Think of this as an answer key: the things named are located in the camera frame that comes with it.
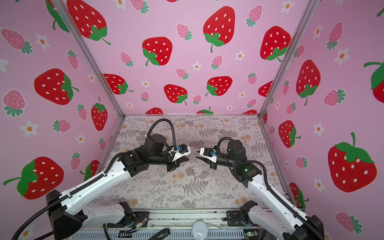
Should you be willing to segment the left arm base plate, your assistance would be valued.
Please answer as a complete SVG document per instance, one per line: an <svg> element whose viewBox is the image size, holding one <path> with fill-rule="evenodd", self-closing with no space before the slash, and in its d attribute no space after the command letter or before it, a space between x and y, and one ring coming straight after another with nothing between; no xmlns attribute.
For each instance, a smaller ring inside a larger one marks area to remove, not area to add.
<svg viewBox="0 0 384 240"><path fill-rule="evenodd" d="M123 219L116 224L116 228L134 228L138 224L145 228L148 224L150 212L138 211L133 212L133 214L128 214Z"/></svg>

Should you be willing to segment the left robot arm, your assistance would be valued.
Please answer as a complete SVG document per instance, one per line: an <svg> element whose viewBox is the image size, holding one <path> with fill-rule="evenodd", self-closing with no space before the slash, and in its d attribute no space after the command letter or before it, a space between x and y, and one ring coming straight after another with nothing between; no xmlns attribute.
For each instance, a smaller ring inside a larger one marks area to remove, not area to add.
<svg viewBox="0 0 384 240"><path fill-rule="evenodd" d="M65 240L90 226L112 224L114 227L122 228L134 222L135 214L126 202L97 209L88 205L115 185L146 171L150 165L164 165L167 171L171 172L189 160L188 155L192 152L189 146L185 144L169 146L164 136L152 134L152 130L161 122L170 125L174 141L176 135L173 123L168 119L155 121L143 145L116 154L104 171L82 184L61 193L53 190L47 194L47 206L23 223L12 238L17 240L23 231L44 213L48 214L53 230L41 236L41 240L50 236L54 236L56 240Z"/></svg>

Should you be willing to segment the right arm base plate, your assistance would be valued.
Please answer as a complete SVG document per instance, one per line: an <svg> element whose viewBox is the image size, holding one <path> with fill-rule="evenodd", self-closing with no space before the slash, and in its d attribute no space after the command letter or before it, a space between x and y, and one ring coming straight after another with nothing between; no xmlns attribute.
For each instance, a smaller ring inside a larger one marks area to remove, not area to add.
<svg viewBox="0 0 384 240"><path fill-rule="evenodd" d="M257 225L252 223L246 213L240 210L227 211L224 222L227 222L229 227L256 227Z"/></svg>

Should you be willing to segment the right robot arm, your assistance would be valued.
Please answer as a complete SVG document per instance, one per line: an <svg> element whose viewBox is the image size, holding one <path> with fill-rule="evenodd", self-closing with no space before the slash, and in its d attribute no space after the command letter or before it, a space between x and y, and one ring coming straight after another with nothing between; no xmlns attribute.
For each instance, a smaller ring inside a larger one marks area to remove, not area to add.
<svg viewBox="0 0 384 240"><path fill-rule="evenodd" d="M266 167L248 160L239 140L221 138L213 148L201 148L198 159L212 169L228 167L233 177L257 195L269 208L266 212L255 203L245 204L244 221L260 226L278 240L323 240L324 226L317 216L309 217L295 207L268 182Z"/></svg>

